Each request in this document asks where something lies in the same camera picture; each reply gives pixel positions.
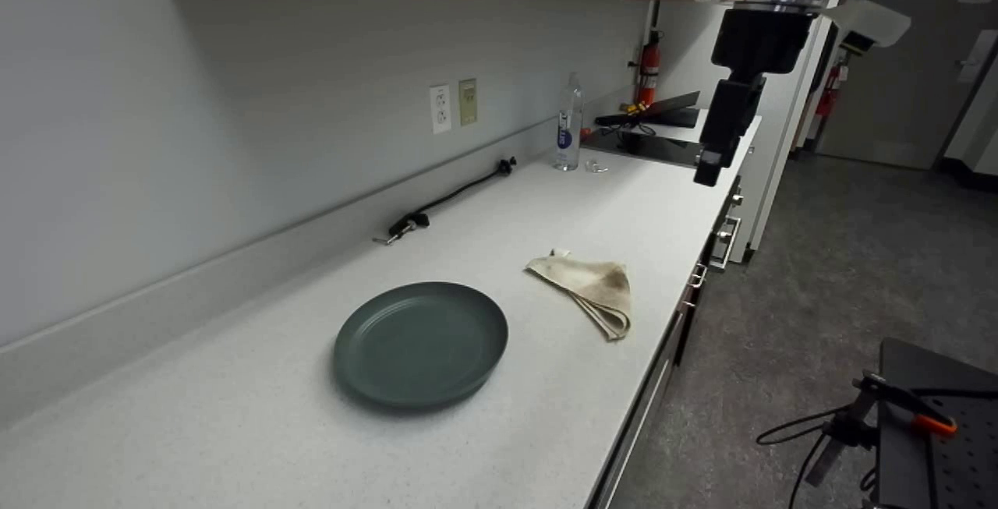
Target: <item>kitchen countertop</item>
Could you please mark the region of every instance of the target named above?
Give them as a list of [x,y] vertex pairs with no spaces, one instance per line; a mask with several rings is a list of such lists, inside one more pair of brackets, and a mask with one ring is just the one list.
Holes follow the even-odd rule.
[[[360,243],[3,431],[0,505],[581,507],[758,126],[716,187],[584,149],[583,164],[596,155],[610,171],[534,161],[395,246]],[[606,342],[523,272],[552,247],[627,264],[625,339]],[[492,297],[509,322],[503,359],[442,411],[357,406],[331,383],[336,332],[414,281]]]

